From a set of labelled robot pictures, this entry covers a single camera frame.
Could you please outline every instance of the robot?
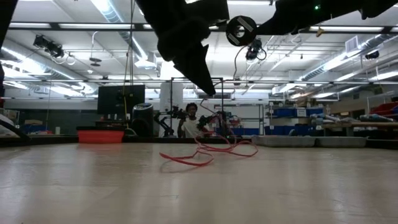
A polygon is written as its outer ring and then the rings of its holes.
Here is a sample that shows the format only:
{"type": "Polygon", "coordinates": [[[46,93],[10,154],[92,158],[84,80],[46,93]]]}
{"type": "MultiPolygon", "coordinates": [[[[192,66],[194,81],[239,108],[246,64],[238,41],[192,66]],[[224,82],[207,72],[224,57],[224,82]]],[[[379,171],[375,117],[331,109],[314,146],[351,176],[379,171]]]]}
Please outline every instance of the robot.
{"type": "MultiPolygon", "coordinates": [[[[223,26],[229,20],[227,0],[136,0],[146,21],[159,38],[157,48],[165,61],[208,95],[216,93],[206,65],[209,26],[223,26]]],[[[250,17],[237,16],[226,26],[226,36],[234,46],[245,46],[257,35],[296,34],[301,29],[359,11],[362,19],[373,18],[398,0],[278,0],[274,16],[259,27],[250,17]],[[243,35],[239,28],[244,27],[243,35]]]]}

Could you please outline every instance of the beige floor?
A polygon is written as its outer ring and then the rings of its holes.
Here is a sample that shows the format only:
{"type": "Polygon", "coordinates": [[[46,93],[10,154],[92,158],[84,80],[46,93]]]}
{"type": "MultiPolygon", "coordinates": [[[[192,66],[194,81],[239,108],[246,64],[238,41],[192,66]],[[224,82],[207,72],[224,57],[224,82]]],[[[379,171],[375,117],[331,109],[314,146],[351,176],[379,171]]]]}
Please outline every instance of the beige floor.
{"type": "Polygon", "coordinates": [[[0,149],[0,223],[398,223],[397,151],[260,148],[198,169],[158,155],[194,147],[0,149]]]}

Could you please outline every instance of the black monitor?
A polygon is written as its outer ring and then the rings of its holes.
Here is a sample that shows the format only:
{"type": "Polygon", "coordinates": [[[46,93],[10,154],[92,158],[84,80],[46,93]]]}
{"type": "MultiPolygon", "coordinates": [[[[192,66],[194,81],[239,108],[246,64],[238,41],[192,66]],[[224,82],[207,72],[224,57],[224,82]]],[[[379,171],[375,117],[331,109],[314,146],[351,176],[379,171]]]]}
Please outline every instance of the black monitor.
{"type": "Polygon", "coordinates": [[[97,113],[124,114],[123,96],[126,96],[127,113],[131,114],[135,105],[145,102],[145,85],[99,87],[97,113]]]}

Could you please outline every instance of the person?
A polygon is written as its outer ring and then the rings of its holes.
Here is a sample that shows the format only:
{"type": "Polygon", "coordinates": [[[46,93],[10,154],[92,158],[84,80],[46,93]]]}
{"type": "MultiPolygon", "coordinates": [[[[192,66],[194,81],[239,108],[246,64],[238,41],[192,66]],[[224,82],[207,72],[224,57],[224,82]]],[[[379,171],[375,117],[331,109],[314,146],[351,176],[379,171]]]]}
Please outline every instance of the person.
{"type": "Polygon", "coordinates": [[[199,119],[196,117],[198,111],[198,106],[195,103],[189,103],[185,108],[188,117],[181,119],[178,124],[177,134],[179,138],[195,138],[197,136],[203,137],[203,132],[207,132],[207,129],[199,130],[197,125],[199,124],[199,119]]]}

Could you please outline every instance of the ceiling light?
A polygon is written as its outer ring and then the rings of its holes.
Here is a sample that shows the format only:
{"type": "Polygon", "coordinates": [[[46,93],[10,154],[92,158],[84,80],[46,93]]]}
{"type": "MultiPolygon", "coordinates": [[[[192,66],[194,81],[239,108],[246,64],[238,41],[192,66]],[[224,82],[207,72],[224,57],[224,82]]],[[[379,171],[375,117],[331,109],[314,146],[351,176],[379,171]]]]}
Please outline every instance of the ceiling light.
{"type": "Polygon", "coordinates": [[[152,69],[156,68],[156,64],[153,62],[148,62],[147,60],[139,60],[134,63],[137,68],[152,69]]]}
{"type": "Polygon", "coordinates": [[[50,24],[48,23],[39,23],[39,22],[12,22],[10,23],[10,28],[51,28],[50,24]]]}
{"type": "Polygon", "coordinates": [[[269,1],[228,1],[229,5],[236,5],[236,6],[269,6],[269,1]]]}
{"type": "Polygon", "coordinates": [[[136,41],[136,39],[134,37],[131,37],[132,41],[134,42],[134,44],[137,46],[139,53],[141,54],[141,57],[138,56],[139,60],[148,60],[148,55],[144,52],[144,50],[142,49],[142,47],[138,44],[138,42],[136,41]]]}
{"type": "Polygon", "coordinates": [[[342,31],[342,32],[379,32],[384,29],[384,27],[358,27],[358,26],[311,26],[310,31],[318,31],[319,28],[323,29],[324,31],[342,31]]]}
{"type": "Polygon", "coordinates": [[[43,73],[44,72],[44,66],[41,66],[41,64],[37,63],[36,61],[34,61],[30,58],[27,58],[25,55],[17,53],[13,50],[9,50],[5,47],[2,47],[1,50],[11,54],[12,56],[14,56],[18,60],[20,60],[20,62],[18,62],[18,65],[16,65],[19,68],[21,68],[25,71],[34,72],[34,73],[43,73]]]}
{"type": "Polygon", "coordinates": [[[340,91],[340,93],[347,93],[347,92],[353,91],[353,90],[355,90],[355,89],[357,89],[357,88],[359,88],[359,86],[352,87],[352,88],[348,88],[348,89],[346,89],[346,90],[340,91]]]}
{"type": "Polygon", "coordinates": [[[111,9],[108,0],[91,0],[91,2],[101,12],[108,12],[111,9]]]}
{"type": "Polygon", "coordinates": [[[324,98],[324,97],[331,96],[333,94],[335,94],[335,93],[320,93],[318,95],[315,95],[314,98],[324,98]]]}
{"type": "Polygon", "coordinates": [[[51,87],[49,88],[52,91],[59,93],[59,94],[63,94],[63,95],[67,95],[67,96],[83,96],[83,94],[78,93],[76,91],[70,90],[68,88],[64,88],[64,87],[51,87]]]}
{"type": "Polygon", "coordinates": [[[375,81],[391,78],[391,77],[394,77],[396,75],[398,75],[398,72],[387,72],[387,73],[383,73],[383,74],[380,74],[380,75],[376,75],[375,77],[370,78],[369,81],[375,82],[375,81]]]}
{"type": "Polygon", "coordinates": [[[59,26],[62,29],[130,29],[131,27],[130,24],[59,24],[59,26]]]}
{"type": "Polygon", "coordinates": [[[22,84],[20,84],[18,82],[4,82],[3,84],[8,85],[8,86],[13,86],[13,87],[16,87],[16,88],[20,88],[20,89],[23,89],[23,90],[27,90],[28,89],[25,85],[22,85],[22,84]]]}
{"type": "Polygon", "coordinates": [[[342,77],[336,79],[335,81],[336,81],[336,82],[340,82],[340,81],[349,79],[349,78],[351,78],[351,77],[353,77],[353,76],[355,76],[355,74],[350,73],[350,74],[347,74],[347,75],[343,75],[342,77]]]}
{"type": "Polygon", "coordinates": [[[335,57],[333,60],[330,60],[326,64],[324,64],[323,69],[326,71],[329,71],[331,69],[334,69],[336,67],[339,67],[340,65],[346,63],[349,59],[345,59],[347,56],[347,53],[343,53],[337,57],[335,57]]]}

